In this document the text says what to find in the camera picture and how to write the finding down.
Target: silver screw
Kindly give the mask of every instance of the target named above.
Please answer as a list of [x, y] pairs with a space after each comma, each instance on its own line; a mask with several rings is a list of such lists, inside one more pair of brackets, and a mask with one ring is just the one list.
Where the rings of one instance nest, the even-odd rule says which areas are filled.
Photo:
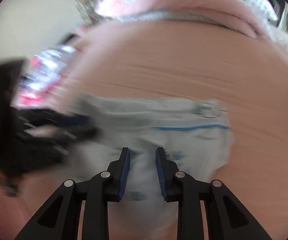
[[72, 181], [71, 179], [64, 182], [65, 187], [71, 187], [73, 185], [74, 185], [74, 181]]
[[222, 186], [222, 183], [221, 183], [219, 180], [214, 180], [214, 181], [213, 181], [213, 186], [214, 186], [214, 187], [221, 187], [221, 186]]
[[109, 176], [111, 176], [111, 174], [110, 174], [108, 171], [103, 171], [103, 172], [101, 173], [101, 177], [102, 177], [102, 178], [108, 178]]
[[178, 178], [184, 178], [185, 177], [185, 173], [182, 171], [178, 171], [175, 173], [175, 176]]

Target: blue stripe on diaper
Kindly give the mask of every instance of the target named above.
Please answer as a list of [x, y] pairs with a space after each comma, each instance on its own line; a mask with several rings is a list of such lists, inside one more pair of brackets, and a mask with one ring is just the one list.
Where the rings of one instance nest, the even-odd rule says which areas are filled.
[[221, 124], [205, 124], [205, 125], [197, 125], [191, 127], [154, 127], [157, 130], [161, 131], [192, 131], [198, 129], [208, 129], [208, 128], [220, 128], [224, 130], [230, 129], [229, 126], [221, 125]]

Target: blue line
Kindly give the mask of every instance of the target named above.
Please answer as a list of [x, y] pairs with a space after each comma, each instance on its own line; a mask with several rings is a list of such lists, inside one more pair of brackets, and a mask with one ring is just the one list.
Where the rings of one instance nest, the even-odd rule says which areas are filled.
[[191, 127], [154, 127], [157, 130], [161, 131], [192, 131], [197, 129], [208, 129], [208, 128], [221, 128], [224, 130], [229, 130], [229, 126], [221, 125], [221, 124], [205, 124], [205, 125], [197, 125]]

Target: triangular cutout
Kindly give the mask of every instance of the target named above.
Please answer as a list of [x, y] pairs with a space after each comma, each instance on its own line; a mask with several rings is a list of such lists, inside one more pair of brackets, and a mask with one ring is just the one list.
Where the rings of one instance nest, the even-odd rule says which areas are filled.
[[60, 208], [63, 202], [63, 197], [58, 196], [50, 207], [44, 212], [44, 214], [37, 221], [41, 226], [48, 228], [54, 228], [56, 225], [57, 218], [59, 216]]
[[248, 224], [247, 218], [238, 209], [238, 207], [236, 207], [234, 202], [227, 196], [224, 196], [223, 200], [231, 227], [235, 229], [247, 225]]

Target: white fabric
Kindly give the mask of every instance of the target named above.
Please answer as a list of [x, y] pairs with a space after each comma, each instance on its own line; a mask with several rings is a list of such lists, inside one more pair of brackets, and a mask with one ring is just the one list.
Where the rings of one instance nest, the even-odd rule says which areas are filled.
[[177, 217], [177, 203], [165, 203], [160, 193], [155, 150], [195, 179], [207, 181], [227, 163], [231, 132], [226, 111], [216, 100], [184, 98], [107, 99], [84, 94], [73, 111], [89, 115], [102, 130], [96, 142], [79, 144], [65, 178], [87, 180], [117, 160], [123, 147], [131, 164], [123, 200], [109, 206], [114, 227], [141, 239], [161, 239]]

